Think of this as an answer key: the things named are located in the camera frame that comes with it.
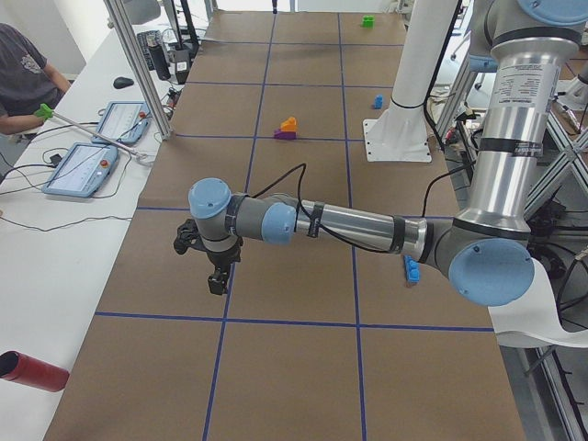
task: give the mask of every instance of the table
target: table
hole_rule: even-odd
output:
[[[247,240],[217,297],[206,256],[172,248],[196,180],[254,193],[300,162],[305,198],[418,215],[443,154],[366,160],[362,120],[381,112],[370,105],[390,92],[405,33],[394,15],[361,18],[211,20],[47,441],[525,439],[487,310],[435,270],[407,288],[399,256]],[[274,140],[289,116],[299,138]],[[457,210],[448,181],[429,210]]]
[[[57,111],[76,121],[98,121],[97,111],[112,100],[142,100],[137,84],[116,90],[117,76],[133,78],[116,33],[111,31],[89,61]],[[163,96],[169,83],[157,80]],[[40,130],[56,127],[48,121]],[[137,144],[141,152],[155,156],[160,141],[155,124]],[[89,141],[79,130],[56,130],[40,135],[25,150],[17,165],[38,164],[50,148],[69,148],[76,141]],[[116,189],[127,155],[98,195]],[[44,182],[45,169],[24,169],[35,184]],[[117,195],[104,199],[64,199],[36,189],[0,196],[0,209],[12,221],[50,228],[87,217],[114,215],[130,218],[151,168],[129,164]],[[28,184],[15,172],[0,186],[5,193]],[[71,369],[84,339],[102,289],[129,223],[97,220],[54,232],[34,232],[0,220],[0,265],[2,293],[0,352],[17,350],[57,366]],[[38,441],[44,436],[60,393],[50,393],[0,381],[0,439]]]

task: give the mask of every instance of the person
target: person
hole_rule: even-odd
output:
[[[0,133],[35,129],[42,103],[54,108],[70,83],[24,35],[0,23]]]

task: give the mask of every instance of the green handle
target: green handle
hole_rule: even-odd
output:
[[[43,121],[46,121],[47,119],[53,117],[53,110],[46,104],[41,104],[39,110],[35,110],[33,115],[35,115],[37,118],[43,119]]]

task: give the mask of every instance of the green block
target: green block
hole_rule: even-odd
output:
[[[374,27],[374,16],[364,16],[364,21],[361,23],[363,28],[373,28]]]

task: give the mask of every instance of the gray t-shirt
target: gray t-shirt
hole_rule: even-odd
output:
[[[24,35],[0,23],[0,117],[30,115],[41,103],[53,108],[63,93],[43,72],[47,59]]]

